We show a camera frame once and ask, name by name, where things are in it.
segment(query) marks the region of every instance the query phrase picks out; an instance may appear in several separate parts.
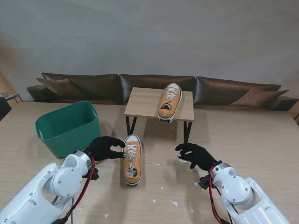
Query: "brown pillow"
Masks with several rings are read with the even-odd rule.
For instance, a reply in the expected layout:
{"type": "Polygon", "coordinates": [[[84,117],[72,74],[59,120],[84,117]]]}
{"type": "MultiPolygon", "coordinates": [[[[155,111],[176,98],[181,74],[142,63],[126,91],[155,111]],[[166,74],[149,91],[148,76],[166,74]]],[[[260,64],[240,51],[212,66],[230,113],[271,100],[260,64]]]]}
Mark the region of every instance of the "brown pillow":
{"type": "Polygon", "coordinates": [[[288,90],[266,92],[252,87],[244,96],[230,105],[263,107],[267,102],[276,99],[285,92],[288,90]]]}
{"type": "Polygon", "coordinates": [[[84,98],[83,94],[79,92],[79,90],[68,79],[53,81],[37,78],[37,80],[60,97],[75,99],[84,98]]]}

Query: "black glove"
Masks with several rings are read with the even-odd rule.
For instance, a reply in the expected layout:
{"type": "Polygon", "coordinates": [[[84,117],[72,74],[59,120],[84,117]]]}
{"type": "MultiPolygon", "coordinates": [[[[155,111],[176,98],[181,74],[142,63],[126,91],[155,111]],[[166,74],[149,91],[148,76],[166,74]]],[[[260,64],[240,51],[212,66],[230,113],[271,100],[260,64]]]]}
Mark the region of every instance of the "black glove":
{"type": "Polygon", "coordinates": [[[94,139],[84,152],[92,156],[95,161],[123,158],[123,152],[112,151],[111,146],[126,147],[122,140],[104,136],[94,139]]]}
{"type": "Polygon", "coordinates": [[[213,164],[218,163],[216,159],[214,159],[213,156],[211,156],[211,154],[209,154],[208,151],[201,146],[192,143],[184,143],[176,147],[176,151],[180,150],[180,159],[191,162],[190,169],[193,169],[196,165],[198,165],[202,170],[209,171],[213,164]]]}

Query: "basket handle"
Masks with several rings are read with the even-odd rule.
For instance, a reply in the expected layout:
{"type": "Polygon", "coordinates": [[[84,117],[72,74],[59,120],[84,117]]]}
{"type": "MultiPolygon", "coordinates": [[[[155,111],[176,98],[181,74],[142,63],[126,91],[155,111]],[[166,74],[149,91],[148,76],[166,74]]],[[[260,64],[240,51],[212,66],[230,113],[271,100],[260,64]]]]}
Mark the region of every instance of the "basket handle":
{"type": "Polygon", "coordinates": [[[40,129],[36,129],[37,135],[40,139],[43,139],[43,133],[40,129]]]}
{"type": "Polygon", "coordinates": [[[98,117],[98,113],[94,108],[93,108],[93,114],[95,115],[95,117],[98,117]]]}

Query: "red cable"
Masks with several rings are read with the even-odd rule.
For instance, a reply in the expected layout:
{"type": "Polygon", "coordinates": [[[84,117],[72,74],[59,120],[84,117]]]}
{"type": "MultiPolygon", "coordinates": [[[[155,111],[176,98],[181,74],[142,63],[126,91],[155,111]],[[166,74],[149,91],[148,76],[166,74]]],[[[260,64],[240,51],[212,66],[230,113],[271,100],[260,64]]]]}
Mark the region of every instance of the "red cable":
{"type": "Polygon", "coordinates": [[[82,192],[82,196],[77,200],[77,203],[75,203],[75,208],[78,206],[78,204],[80,203],[80,201],[81,201],[81,199],[83,198],[83,196],[84,196],[84,194],[85,194],[85,192],[86,192],[86,190],[87,190],[87,187],[88,187],[88,185],[89,185],[89,182],[90,182],[90,180],[92,179],[92,177],[93,177],[93,171],[94,171],[94,167],[92,167],[92,170],[91,170],[91,174],[90,174],[90,177],[89,177],[89,179],[87,180],[88,182],[87,182],[87,186],[86,186],[86,188],[84,189],[84,191],[82,192]]]}
{"type": "MultiPolygon", "coordinates": [[[[215,167],[215,166],[212,166],[212,168],[210,169],[210,175],[212,174],[212,171],[213,171],[214,167],[215,167]]],[[[214,214],[215,218],[217,219],[217,221],[219,222],[219,224],[222,224],[222,222],[221,222],[219,216],[217,215],[216,208],[215,208],[214,201],[213,201],[212,178],[211,178],[211,177],[210,177],[210,180],[209,180],[209,181],[210,181],[210,189],[209,189],[209,191],[210,191],[210,195],[211,195],[211,199],[212,199],[211,203],[212,203],[213,214],[214,214]]]]}

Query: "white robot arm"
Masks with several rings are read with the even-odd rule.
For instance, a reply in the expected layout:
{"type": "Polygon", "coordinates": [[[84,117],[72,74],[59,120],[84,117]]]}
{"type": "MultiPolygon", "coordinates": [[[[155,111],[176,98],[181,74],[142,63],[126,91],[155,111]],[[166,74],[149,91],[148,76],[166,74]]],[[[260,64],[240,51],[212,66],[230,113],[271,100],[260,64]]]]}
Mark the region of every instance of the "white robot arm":
{"type": "Polygon", "coordinates": [[[220,163],[213,168],[211,178],[221,189],[222,202],[236,224],[289,224],[257,182],[235,174],[234,168],[220,163]],[[243,213],[238,214],[235,207],[243,213]]]}
{"type": "Polygon", "coordinates": [[[68,155],[61,167],[51,163],[43,168],[1,211],[0,224],[51,224],[62,215],[67,203],[78,192],[82,176],[92,160],[81,151],[68,155]],[[61,197],[51,204],[43,191],[61,197]]]}

